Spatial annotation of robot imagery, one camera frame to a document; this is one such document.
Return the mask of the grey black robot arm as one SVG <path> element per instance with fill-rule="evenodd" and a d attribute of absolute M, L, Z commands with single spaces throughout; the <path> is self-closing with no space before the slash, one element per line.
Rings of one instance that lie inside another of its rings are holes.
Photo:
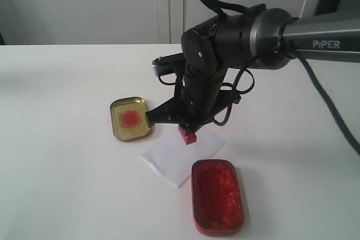
<path fill-rule="evenodd" d="M 157 76 L 176 75 L 175 89 L 146 118 L 149 124 L 180 124 L 196 132 L 240 101 L 243 91 L 224 82 L 229 69 L 277 70 L 298 56 L 359 62 L 359 12 L 296 18 L 273 8 L 251 16 L 216 16 L 184 32 L 181 48 L 153 61 Z"/>

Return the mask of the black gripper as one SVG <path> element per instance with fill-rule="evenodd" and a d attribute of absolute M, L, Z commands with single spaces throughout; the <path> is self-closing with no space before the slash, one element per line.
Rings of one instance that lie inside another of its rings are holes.
<path fill-rule="evenodd" d="M 146 112 L 148 123 L 179 124 L 183 130 L 197 132 L 204 125 L 224 126 L 230 118 L 232 105 L 239 103 L 241 93 L 231 83 L 225 83 L 227 69 L 209 76 L 191 74 L 184 68 L 176 71 L 174 96 Z"/>

